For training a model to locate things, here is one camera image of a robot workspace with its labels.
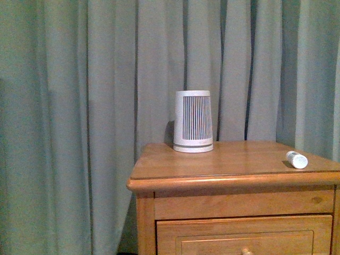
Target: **light green curtain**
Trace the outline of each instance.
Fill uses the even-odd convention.
[[[178,90],[210,90],[217,140],[340,161],[338,0],[0,5],[1,254],[137,252],[125,183]]]
[[[339,1],[283,1],[277,140],[339,158]]]

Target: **air purifier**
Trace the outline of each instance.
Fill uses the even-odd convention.
[[[206,152],[213,149],[211,102],[208,90],[177,91],[174,150]]]

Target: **drawer front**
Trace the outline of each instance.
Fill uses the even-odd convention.
[[[329,255],[332,216],[157,222],[159,255]]]
[[[313,231],[176,238],[176,255],[312,254]]]

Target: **wood grain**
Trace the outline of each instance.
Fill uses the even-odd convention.
[[[154,193],[137,194],[138,254],[156,255]]]
[[[334,201],[333,238],[331,255],[340,255],[340,186],[336,186]]]
[[[236,248],[242,247],[249,249],[258,249],[257,254],[317,254],[328,255],[330,252],[330,238],[332,228],[332,216],[290,216],[290,217],[264,217],[264,218],[238,218],[238,219],[208,219],[208,220],[175,220],[175,221],[159,221],[157,222],[157,239],[162,240],[158,243],[158,255],[175,255],[176,250],[179,251],[178,242],[181,242],[183,237],[192,237],[193,240],[206,239],[211,240],[211,236],[217,237],[220,240],[223,239],[243,239],[243,244],[237,242]],[[300,231],[313,232],[313,238],[307,240],[304,237],[298,237],[302,233]],[[293,239],[286,238],[284,243],[281,243],[279,248],[276,248],[276,242],[279,243],[278,237],[284,234],[292,234],[297,237],[297,240],[302,238],[305,244],[297,244],[290,246],[290,242],[295,242]],[[262,238],[252,239],[259,237],[254,234],[264,234]],[[304,246],[308,250],[309,244],[312,242],[313,253],[294,253],[297,246]],[[218,253],[222,248],[219,245],[224,245],[225,242],[210,243],[209,247],[203,246],[202,248],[207,250],[214,250],[217,253],[200,253],[200,254],[232,254],[232,253]]]
[[[332,213],[334,186],[158,192],[155,197],[156,219]]]
[[[293,148],[275,142],[216,142],[214,150],[187,154],[164,143],[148,144],[127,181],[134,192],[184,190],[248,185],[340,184],[340,163],[307,156],[305,169],[293,168],[285,154]]]
[[[312,254],[313,231],[186,236],[176,238],[176,255]]]

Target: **small white bottle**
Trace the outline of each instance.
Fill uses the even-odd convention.
[[[296,151],[287,152],[286,159],[297,169],[303,169],[308,164],[307,158]]]

